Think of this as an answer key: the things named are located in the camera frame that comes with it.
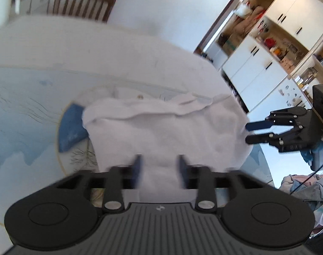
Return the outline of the white sweatshirt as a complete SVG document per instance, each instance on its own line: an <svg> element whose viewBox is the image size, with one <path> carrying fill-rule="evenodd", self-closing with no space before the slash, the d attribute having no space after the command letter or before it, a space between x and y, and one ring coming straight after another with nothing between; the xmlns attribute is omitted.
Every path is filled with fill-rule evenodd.
<svg viewBox="0 0 323 255"><path fill-rule="evenodd" d="M234 96L201 101L191 94L169 101L104 98L82 115L100 171L128 165L142 155L136 189L123 191L125 203L194 201L185 189L178 157L223 172L240 168L251 152L248 118Z"/></svg>

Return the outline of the pile of laundry under sweatshirt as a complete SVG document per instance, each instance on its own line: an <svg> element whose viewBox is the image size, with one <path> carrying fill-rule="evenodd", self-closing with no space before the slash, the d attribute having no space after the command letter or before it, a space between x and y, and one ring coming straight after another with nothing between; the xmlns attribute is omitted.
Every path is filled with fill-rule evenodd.
<svg viewBox="0 0 323 255"><path fill-rule="evenodd" d="M315 216L315 228L312 236L323 232L323 174L315 174L303 183L308 176L289 175L283 178L279 190L292 194L306 202Z"/></svg>

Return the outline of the white sideboard cabinet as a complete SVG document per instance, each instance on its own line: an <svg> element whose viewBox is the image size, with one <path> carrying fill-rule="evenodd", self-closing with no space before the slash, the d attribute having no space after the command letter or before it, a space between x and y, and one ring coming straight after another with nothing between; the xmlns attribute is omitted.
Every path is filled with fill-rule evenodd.
<svg viewBox="0 0 323 255"><path fill-rule="evenodd" d="M239 0L199 53L218 69L246 112L309 106L295 73L323 38L323 0Z"/></svg>

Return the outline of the blue patterned table mat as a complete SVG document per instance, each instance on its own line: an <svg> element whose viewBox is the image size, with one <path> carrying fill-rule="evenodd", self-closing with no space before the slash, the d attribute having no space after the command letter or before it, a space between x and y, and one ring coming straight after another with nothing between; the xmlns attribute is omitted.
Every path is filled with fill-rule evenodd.
<svg viewBox="0 0 323 255"><path fill-rule="evenodd" d="M97 171L89 140L59 152L58 130L71 104L107 96L168 101L183 93L177 85L111 75L0 67L0 227L15 201L80 169Z"/></svg>

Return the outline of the brown wooden chair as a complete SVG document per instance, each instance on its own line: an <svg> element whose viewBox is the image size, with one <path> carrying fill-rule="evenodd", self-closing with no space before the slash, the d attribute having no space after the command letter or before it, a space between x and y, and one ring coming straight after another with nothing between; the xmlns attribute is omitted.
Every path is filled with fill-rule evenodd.
<svg viewBox="0 0 323 255"><path fill-rule="evenodd" d="M116 0L54 0L51 13L107 23Z"/></svg>

